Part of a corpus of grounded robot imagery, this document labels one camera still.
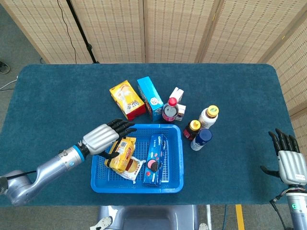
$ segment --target blue table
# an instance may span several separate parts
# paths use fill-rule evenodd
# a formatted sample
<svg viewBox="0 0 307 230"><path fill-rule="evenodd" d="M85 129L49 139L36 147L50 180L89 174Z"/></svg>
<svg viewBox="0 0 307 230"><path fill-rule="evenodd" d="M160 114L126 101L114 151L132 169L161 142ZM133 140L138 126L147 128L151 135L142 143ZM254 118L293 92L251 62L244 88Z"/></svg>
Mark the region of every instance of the blue table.
<svg viewBox="0 0 307 230"><path fill-rule="evenodd" d="M124 118L109 89L150 76L162 100L177 86L187 106L181 130L211 104L220 108L213 139L194 152L183 139L184 187L177 194L98 194L90 187L89 157L47 186L29 205L261 204L284 185L259 168L277 169L267 132L293 134L273 67L265 64L89 64L30 65L19 74L0 134L0 175L30 171L84 134L113 118ZM150 123L148 114L136 123ZM10 205L0 197L0 205Z"/></svg>

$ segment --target bottle cap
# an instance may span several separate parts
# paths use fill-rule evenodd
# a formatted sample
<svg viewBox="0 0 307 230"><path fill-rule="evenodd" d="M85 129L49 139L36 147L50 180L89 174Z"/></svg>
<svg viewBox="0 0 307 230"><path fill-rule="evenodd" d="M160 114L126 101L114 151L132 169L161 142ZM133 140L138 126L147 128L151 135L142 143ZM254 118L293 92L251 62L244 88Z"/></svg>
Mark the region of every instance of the bottle cap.
<svg viewBox="0 0 307 230"><path fill-rule="evenodd" d="M202 140L202 141L209 141L212 139L212 132L206 128L202 129L200 131L200 133L198 134L199 138Z"/></svg>
<svg viewBox="0 0 307 230"><path fill-rule="evenodd" d="M190 129L192 129L193 131L199 130L200 127L201 127L201 124L198 120L193 120L190 122Z"/></svg>
<svg viewBox="0 0 307 230"><path fill-rule="evenodd" d="M176 99L175 97L171 97L170 99L168 99L168 104L169 104L171 107L176 106L176 104L177 104L177 99Z"/></svg>
<svg viewBox="0 0 307 230"><path fill-rule="evenodd" d="M216 117L219 113L219 108L216 105L210 105L207 109L207 114L211 117Z"/></svg>

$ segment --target blue can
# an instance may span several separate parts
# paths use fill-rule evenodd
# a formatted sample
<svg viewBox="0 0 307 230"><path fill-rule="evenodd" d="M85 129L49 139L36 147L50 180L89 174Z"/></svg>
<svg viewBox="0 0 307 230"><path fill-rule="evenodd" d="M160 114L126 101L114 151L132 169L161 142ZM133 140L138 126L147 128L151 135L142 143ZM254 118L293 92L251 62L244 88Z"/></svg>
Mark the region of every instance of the blue can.
<svg viewBox="0 0 307 230"><path fill-rule="evenodd" d="M194 151L200 150L205 144L212 139L212 132L208 129L202 129L199 134L191 141L191 148Z"/></svg>

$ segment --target blue plastic basket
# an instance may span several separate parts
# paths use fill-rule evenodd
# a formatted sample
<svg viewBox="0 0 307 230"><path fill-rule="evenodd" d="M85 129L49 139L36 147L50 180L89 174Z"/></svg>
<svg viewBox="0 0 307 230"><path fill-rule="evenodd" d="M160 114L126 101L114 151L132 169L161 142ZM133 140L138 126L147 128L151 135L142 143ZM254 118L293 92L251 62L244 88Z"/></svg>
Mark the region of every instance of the blue plastic basket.
<svg viewBox="0 0 307 230"><path fill-rule="evenodd" d="M175 125L137 124L129 137L136 137L133 156L146 160L152 134L167 137L166 154L160 187L143 185L145 164L139 172L136 183L126 180L104 165L105 158L93 156L91 187L98 193L177 193L183 187L183 151L180 129Z"/></svg>

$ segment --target yellow tape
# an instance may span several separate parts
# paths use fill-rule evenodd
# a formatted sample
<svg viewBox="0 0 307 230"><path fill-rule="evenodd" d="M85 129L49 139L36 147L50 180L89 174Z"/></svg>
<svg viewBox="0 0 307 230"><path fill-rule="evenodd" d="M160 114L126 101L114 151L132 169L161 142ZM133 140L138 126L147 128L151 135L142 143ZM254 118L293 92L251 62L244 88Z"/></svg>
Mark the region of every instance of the yellow tape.
<svg viewBox="0 0 307 230"><path fill-rule="evenodd" d="M244 230L244 220L241 205L236 205L236 219L238 221L238 230Z"/></svg>

